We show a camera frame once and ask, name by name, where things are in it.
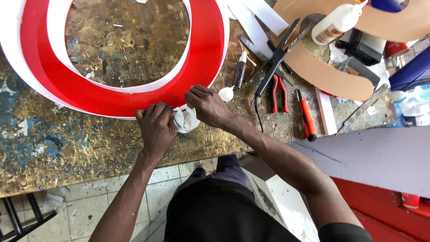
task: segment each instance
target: gray trousers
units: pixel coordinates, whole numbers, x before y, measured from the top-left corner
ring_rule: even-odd
[[[226,155],[218,157],[216,171],[212,175],[206,176],[206,171],[203,168],[195,169],[190,175],[190,177],[186,181],[184,181],[184,183],[178,186],[173,196],[175,196],[185,187],[190,186],[208,177],[226,180],[230,182],[236,182],[248,188],[249,190],[251,189],[248,177],[246,177],[245,173],[240,167],[239,160],[237,160],[236,155]]]

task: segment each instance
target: red paper cup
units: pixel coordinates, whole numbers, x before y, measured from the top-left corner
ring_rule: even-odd
[[[387,58],[392,56],[393,58],[406,54],[410,48],[406,45],[406,43],[398,43],[387,41],[385,44],[385,53]]]
[[[403,206],[416,209],[420,205],[420,196],[402,192]]]

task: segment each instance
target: person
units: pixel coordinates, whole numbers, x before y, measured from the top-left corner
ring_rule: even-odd
[[[310,159],[233,114],[213,90],[196,85],[185,100],[200,121],[240,138],[306,197],[321,242],[372,241],[333,180]],[[148,180],[176,137],[172,116],[173,107],[161,102],[136,111],[144,147],[90,242],[130,241]],[[196,169],[178,187],[166,216],[165,242],[300,241],[256,205],[246,176],[231,155],[220,157],[210,176]]]

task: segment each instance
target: black shirt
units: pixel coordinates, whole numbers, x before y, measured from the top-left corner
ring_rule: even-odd
[[[370,234],[349,223],[323,226],[321,242],[371,242]],[[299,242],[254,201],[244,186],[206,178],[184,188],[169,203],[165,242],[285,241]]]

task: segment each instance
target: white cloth rag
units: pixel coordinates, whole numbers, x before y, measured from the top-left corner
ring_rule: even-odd
[[[200,120],[197,119],[196,109],[191,109],[186,105],[185,110],[182,112],[179,107],[174,109],[177,112],[173,122],[180,133],[188,133],[200,124]]]

